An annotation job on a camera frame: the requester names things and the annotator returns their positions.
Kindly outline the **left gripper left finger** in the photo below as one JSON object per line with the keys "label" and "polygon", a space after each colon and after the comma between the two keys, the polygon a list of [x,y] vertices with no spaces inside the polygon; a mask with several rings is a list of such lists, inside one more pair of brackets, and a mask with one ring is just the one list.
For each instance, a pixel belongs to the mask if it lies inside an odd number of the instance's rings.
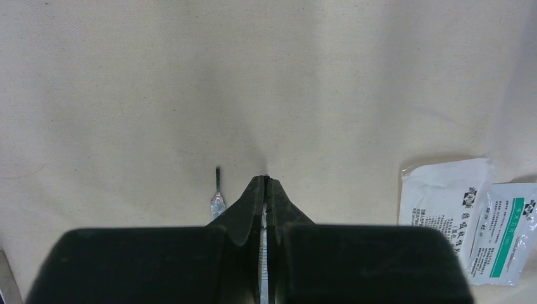
{"label": "left gripper left finger", "polygon": [[27,303],[258,303],[264,176],[205,226],[84,228],[53,246]]}

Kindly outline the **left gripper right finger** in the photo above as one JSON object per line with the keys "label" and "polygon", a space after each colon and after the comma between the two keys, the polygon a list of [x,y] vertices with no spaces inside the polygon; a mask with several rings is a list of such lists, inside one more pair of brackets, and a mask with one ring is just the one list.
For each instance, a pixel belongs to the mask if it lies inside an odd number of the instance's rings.
{"label": "left gripper right finger", "polygon": [[310,220],[267,179],[271,303],[473,303],[448,240],[397,225]]}

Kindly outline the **steel scalpel handle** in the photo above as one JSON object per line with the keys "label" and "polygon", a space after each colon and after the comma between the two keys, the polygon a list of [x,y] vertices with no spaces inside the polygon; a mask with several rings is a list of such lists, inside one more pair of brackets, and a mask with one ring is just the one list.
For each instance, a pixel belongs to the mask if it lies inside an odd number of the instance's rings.
{"label": "steel scalpel handle", "polygon": [[269,304],[269,272],[267,253],[267,204],[262,203],[260,248],[258,261],[259,303]]}
{"label": "steel scalpel handle", "polygon": [[216,191],[215,195],[210,203],[210,213],[212,220],[217,219],[221,214],[223,214],[227,206],[225,204],[224,198],[222,196],[222,183],[221,183],[221,169],[220,167],[215,168],[215,186]]}

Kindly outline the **beige cloth wrap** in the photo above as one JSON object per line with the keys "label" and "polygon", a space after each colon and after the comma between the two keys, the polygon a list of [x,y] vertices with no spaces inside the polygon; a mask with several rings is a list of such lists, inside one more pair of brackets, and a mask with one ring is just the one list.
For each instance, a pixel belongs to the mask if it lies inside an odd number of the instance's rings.
{"label": "beige cloth wrap", "polygon": [[1,249],[22,297],[78,227],[203,225],[280,180],[395,224],[400,173],[536,181],[535,1],[2,1]]}

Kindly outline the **white sterile pouch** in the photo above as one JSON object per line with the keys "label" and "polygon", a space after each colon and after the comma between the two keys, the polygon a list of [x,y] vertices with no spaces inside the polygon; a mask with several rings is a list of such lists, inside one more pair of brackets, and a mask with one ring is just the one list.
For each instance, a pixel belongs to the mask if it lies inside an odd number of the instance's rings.
{"label": "white sterile pouch", "polygon": [[493,166],[487,158],[404,171],[398,224],[436,229],[460,259],[468,259],[493,176]]}

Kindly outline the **green white packet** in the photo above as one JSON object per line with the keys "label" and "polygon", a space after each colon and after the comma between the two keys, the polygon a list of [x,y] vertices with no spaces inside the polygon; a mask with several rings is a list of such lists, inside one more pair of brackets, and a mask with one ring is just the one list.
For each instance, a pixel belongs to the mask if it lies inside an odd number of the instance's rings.
{"label": "green white packet", "polygon": [[536,239],[536,184],[493,184],[467,268],[471,285],[515,286]]}

